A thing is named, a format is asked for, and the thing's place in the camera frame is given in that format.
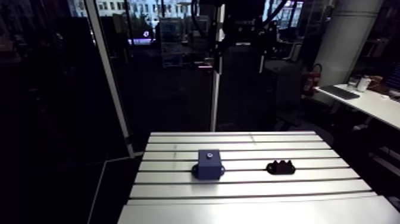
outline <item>cable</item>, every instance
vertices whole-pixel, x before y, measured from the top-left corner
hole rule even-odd
[[[207,34],[204,33],[204,31],[200,28],[199,24],[197,23],[196,20],[196,15],[197,15],[197,0],[192,0],[192,3],[190,5],[190,11],[192,14],[192,21],[193,25],[195,25],[196,30],[200,33],[200,36],[204,39],[208,39]]]
[[[286,2],[288,0],[282,0],[282,2],[280,2],[280,4],[278,5],[278,7],[273,11],[273,13],[271,13],[271,15],[269,15],[267,17],[267,19],[265,21],[263,21],[263,23],[261,23],[261,28],[255,32],[253,32],[252,34],[250,34],[247,38],[245,38],[244,40],[240,41],[240,42],[246,42],[249,39],[251,39],[252,37],[254,37],[255,35],[258,34],[258,32],[262,31],[264,29],[264,27],[266,25],[268,25],[274,18],[276,15],[278,15],[278,13],[282,10],[282,8],[285,6]],[[207,34],[204,33],[204,31],[202,29],[200,29],[199,24],[197,23],[196,20],[196,12],[197,12],[197,0],[192,0],[191,3],[191,13],[192,13],[192,21],[193,21],[193,25],[195,25],[197,31],[200,33],[200,36],[202,38],[208,39]],[[227,43],[226,47],[224,49],[221,50],[221,52],[224,52],[228,47],[233,46],[236,43]]]
[[[287,1],[288,0],[282,0],[282,2],[280,2],[280,4],[274,10],[274,12],[271,15],[269,15],[265,21],[263,21],[263,23],[261,24],[261,28],[259,30],[257,30],[256,32],[254,32],[253,34],[251,34],[250,36],[248,36],[247,38],[245,38],[245,41],[252,38],[254,35],[257,35],[258,32],[262,31],[266,25],[271,23],[271,21],[275,18],[275,16],[277,16],[278,13],[280,12],[280,10],[282,10],[282,8],[285,6]]]

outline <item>building facade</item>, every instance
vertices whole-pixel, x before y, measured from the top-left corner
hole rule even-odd
[[[146,17],[146,21],[152,27],[155,27],[155,25],[158,24],[159,18],[162,17],[161,0],[128,0],[128,2],[128,11],[130,16],[139,18],[141,15],[144,15]],[[191,0],[164,0],[165,17],[184,18],[185,16],[191,16],[190,2]],[[274,0],[272,4],[272,10],[275,10],[280,2],[281,0]],[[78,17],[88,16],[83,0],[74,0],[74,4],[76,15]],[[297,3],[292,27],[297,26],[302,4],[302,1]],[[123,0],[97,0],[97,5],[100,16],[112,16],[113,14],[124,14],[126,12]],[[277,15],[276,19],[279,21],[279,24],[287,24],[292,11],[292,5],[293,1],[288,1],[285,7]],[[269,0],[266,0],[263,19],[267,18],[268,8]]]

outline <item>pillar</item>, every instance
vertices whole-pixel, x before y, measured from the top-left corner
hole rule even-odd
[[[378,16],[383,0],[341,0],[335,7],[315,63],[323,66],[320,86],[345,83]],[[329,102],[322,94],[315,99]]]

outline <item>fire extinguisher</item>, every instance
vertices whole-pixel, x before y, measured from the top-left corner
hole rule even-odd
[[[304,88],[303,88],[303,94],[306,96],[313,96],[314,95],[314,87],[318,86],[318,82],[321,79],[321,72],[322,72],[322,65],[321,64],[315,64],[312,67],[311,72],[307,75],[307,80],[305,82]]]

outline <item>desk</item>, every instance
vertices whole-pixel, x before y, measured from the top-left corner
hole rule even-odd
[[[190,173],[199,149],[220,149],[218,181]],[[271,175],[273,160],[293,175]],[[119,224],[400,223],[315,132],[152,133]]]
[[[346,84],[336,85],[338,88],[346,89]],[[391,99],[382,98],[382,94],[366,90],[365,92],[353,92],[360,97],[357,99],[343,99],[331,93],[328,93],[319,87],[315,90],[328,95],[339,102],[368,114],[394,128],[400,129],[400,103]]]

